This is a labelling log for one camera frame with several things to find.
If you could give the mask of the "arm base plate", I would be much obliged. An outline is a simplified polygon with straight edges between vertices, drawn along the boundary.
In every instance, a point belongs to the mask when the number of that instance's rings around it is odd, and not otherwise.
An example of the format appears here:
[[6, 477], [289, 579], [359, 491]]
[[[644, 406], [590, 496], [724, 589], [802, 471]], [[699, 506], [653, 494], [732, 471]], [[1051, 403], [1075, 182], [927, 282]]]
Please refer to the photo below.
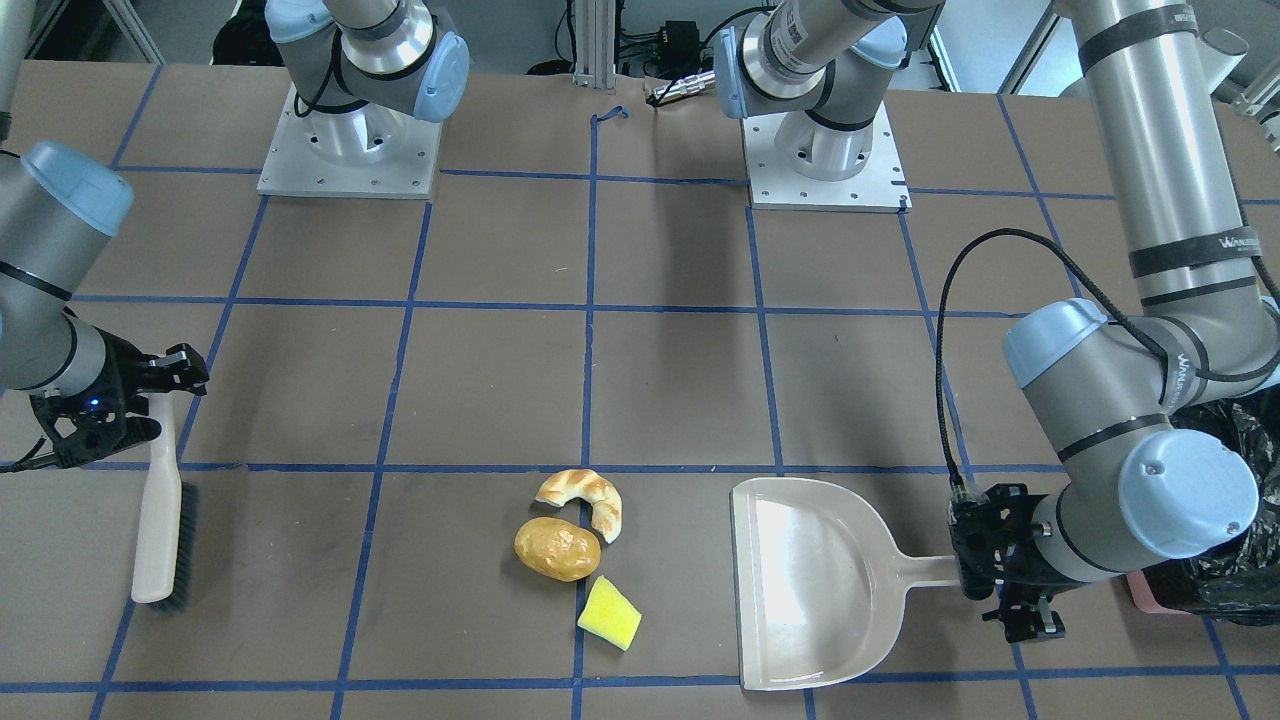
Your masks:
[[842, 132], [804, 111], [741, 120], [751, 205], [760, 210], [901, 213], [913, 208], [881, 104], [869, 126]]
[[301, 108], [289, 87], [257, 182], [264, 196], [428, 200], [442, 124], [378, 105], [346, 114]]

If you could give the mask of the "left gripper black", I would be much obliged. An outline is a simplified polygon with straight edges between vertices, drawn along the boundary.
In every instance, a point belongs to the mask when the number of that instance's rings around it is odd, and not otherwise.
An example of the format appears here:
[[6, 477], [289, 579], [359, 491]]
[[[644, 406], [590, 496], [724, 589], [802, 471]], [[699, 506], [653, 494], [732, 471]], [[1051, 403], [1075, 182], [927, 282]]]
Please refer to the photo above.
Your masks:
[[1036, 544], [1052, 536], [1047, 521], [1036, 520], [1046, 498], [1024, 484], [995, 484], [980, 495], [965, 484], [950, 488], [948, 533], [960, 587], [974, 601], [998, 594], [998, 606], [980, 619], [1000, 623], [1007, 643], [1065, 637], [1064, 620], [1050, 607], [1065, 591], [1065, 575]]

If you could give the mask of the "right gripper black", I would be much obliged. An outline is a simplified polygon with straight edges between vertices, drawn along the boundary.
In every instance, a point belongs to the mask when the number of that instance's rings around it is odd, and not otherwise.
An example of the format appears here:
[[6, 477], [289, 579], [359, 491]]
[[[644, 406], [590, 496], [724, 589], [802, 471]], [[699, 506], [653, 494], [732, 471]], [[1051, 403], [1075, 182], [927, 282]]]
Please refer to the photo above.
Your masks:
[[28, 452], [29, 470], [79, 468], [156, 439], [163, 424], [151, 415], [150, 395], [206, 395], [206, 359], [187, 343], [152, 355], [101, 331], [76, 337], [68, 372], [29, 395], [44, 433]]

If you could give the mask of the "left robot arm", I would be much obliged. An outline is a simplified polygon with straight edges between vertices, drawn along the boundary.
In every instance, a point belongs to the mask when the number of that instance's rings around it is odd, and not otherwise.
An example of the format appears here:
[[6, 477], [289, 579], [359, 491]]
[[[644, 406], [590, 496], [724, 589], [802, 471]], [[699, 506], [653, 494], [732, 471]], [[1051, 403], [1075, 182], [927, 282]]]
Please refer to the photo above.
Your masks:
[[[1277, 288], [1254, 229], [1238, 206], [1201, 60], [1194, 8], [1181, 1], [1062, 1], [1075, 31], [1082, 78], [1111, 174], [1134, 302], [1107, 296], [1053, 236], [998, 228], [956, 246], [940, 296], [924, 307], [927, 333], [877, 348], [852, 332], [878, 320], [804, 315], [806, 293], [771, 282], [771, 250], [812, 250], [813, 213], [836, 193], [864, 199], [860, 178], [896, 168], [925, 120], [884, 114], [890, 81], [913, 51], [910, 20], [931, 1], [783, 1], [713, 38], [724, 114], [742, 123], [754, 202], [796, 199], [776, 220], [751, 223], [760, 263], [765, 375], [780, 414], [780, 478], [733, 496], [744, 648], [765, 639], [884, 655], [908, 593], [956, 585], [998, 598], [986, 620], [1009, 643], [1056, 641], [1066, 628], [1053, 601], [1130, 571], [1192, 559], [1247, 534], [1260, 495], [1243, 456], [1210, 433], [1176, 427], [1197, 405], [1277, 386]], [[972, 437], [950, 407], [957, 391], [943, 346], [956, 281], [992, 242], [1020, 241], [1055, 256], [1076, 293], [1021, 305], [1004, 357], [1069, 482], [1050, 495], [1020, 483], [974, 486], [954, 437]], [[946, 556], [904, 555], [872, 506], [850, 489], [796, 478], [820, 457], [801, 448], [818, 432], [803, 419], [803, 369], [831, 357], [869, 360], [841, 416], [864, 457], [919, 445], [892, 418], [900, 398], [934, 396], [934, 427], [948, 477]]]

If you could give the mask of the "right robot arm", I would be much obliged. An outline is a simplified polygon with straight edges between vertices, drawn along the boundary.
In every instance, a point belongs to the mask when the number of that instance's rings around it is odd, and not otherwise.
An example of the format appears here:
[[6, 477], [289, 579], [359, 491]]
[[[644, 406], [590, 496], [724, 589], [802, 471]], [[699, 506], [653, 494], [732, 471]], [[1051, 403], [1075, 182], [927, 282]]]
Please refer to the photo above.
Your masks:
[[[265, 1], [262, 23], [294, 86], [293, 114], [330, 163], [367, 161], [401, 119], [439, 123], [470, 73], [465, 38], [424, 1]], [[79, 468], [163, 434], [159, 400], [201, 397], [189, 345], [147, 354], [79, 319], [73, 293], [134, 201], [129, 183], [52, 141], [3, 152], [3, 388], [29, 400], [42, 436], [4, 471]]]

